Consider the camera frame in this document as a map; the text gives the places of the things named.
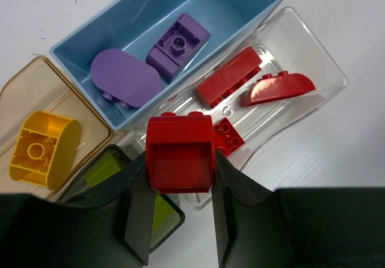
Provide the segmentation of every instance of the light blue plastic bin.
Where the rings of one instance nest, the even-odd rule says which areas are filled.
[[[114,130],[125,129],[150,112],[154,103],[172,91],[208,61],[210,56],[237,37],[246,37],[282,0],[117,0],[51,49],[52,56],[72,78],[96,110]],[[144,61],[154,43],[182,13],[188,13],[211,33],[204,48],[172,83],[137,110],[109,102],[90,77],[93,58],[117,47]]]

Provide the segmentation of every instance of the white table surface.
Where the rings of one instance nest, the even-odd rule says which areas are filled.
[[[0,87],[113,0],[0,0]],[[278,186],[385,185],[385,0],[285,0],[350,79],[317,113],[267,143],[254,179]],[[186,222],[150,266],[218,267],[212,206]]]

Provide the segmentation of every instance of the clear plastic tray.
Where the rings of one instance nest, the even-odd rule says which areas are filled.
[[[82,135],[70,175],[112,138],[112,129],[66,77],[47,58],[37,57],[0,92],[0,193],[28,192],[52,199],[60,191],[13,181],[8,174],[20,128],[30,114],[39,110],[78,120],[81,125]]]
[[[218,106],[208,109],[196,96],[197,86],[246,46],[252,46],[261,57],[262,71]],[[240,107],[240,95],[257,79],[268,73],[276,75],[282,70],[306,75],[315,84],[316,90],[291,99]],[[292,8],[280,10],[240,45],[219,50],[213,60],[197,70],[192,78],[175,96],[159,105],[150,117],[166,111],[178,115],[201,111],[211,115],[214,123],[227,117],[245,140],[245,144],[229,156],[229,160],[240,170],[255,156],[259,147],[320,108],[348,82],[341,69]],[[149,117],[145,118],[135,127],[136,137],[143,147],[148,120]],[[188,194],[186,198],[193,208],[200,209],[208,203],[211,195]]]

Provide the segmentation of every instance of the storage bin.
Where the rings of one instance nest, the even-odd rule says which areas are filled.
[[[66,77],[45,57],[32,60],[0,92],[0,193],[32,193],[52,199],[59,189],[13,181],[8,174],[16,139],[27,117],[46,111],[75,119],[81,138],[68,179],[112,138],[113,131]]]
[[[118,146],[108,145],[76,175],[57,199],[57,202],[66,202],[72,196],[96,186],[130,163],[130,158]],[[157,194],[150,244],[151,251],[163,243],[183,224],[184,220],[185,214],[176,203],[166,195]]]
[[[251,46],[260,56],[262,70],[214,108],[207,108],[197,97],[196,89],[245,47]],[[241,96],[265,74],[277,75],[287,70],[306,75],[316,90],[291,99],[242,108]],[[292,9],[284,8],[252,32],[238,46],[219,50],[212,61],[195,69],[190,80],[175,95],[159,105],[150,115],[135,126],[136,136],[145,147],[147,122],[151,116],[163,112],[187,115],[200,111],[211,115],[214,123],[224,117],[230,121],[245,144],[229,160],[238,169],[257,157],[258,148],[285,128],[319,109],[348,83],[346,76],[312,34],[301,17]],[[211,198],[207,194],[186,194],[195,209],[202,208]]]
[[[231,47],[256,29],[282,0],[116,0],[51,49],[52,56],[71,77],[98,113],[114,130],[127,128],[163,102],[190,71],[222,47]],[[139,109],[126,109],[102,97],[90,77],[94,57],[119,48],[144,61],[151,47],[171,24],[188,13],[211,36],[198,54],[170,84]]]

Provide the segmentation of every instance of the purple curved brick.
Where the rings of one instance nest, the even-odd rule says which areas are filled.
[[[204,27],[183,14],[151,48],[146,63],[156,68],[165,81],[171,82],[209,37]]]
[[[140,108],[162,91],[159,73],[120,49],[97,54],[91,64],[91,78],[103,96],[116,98],[124,108]]]

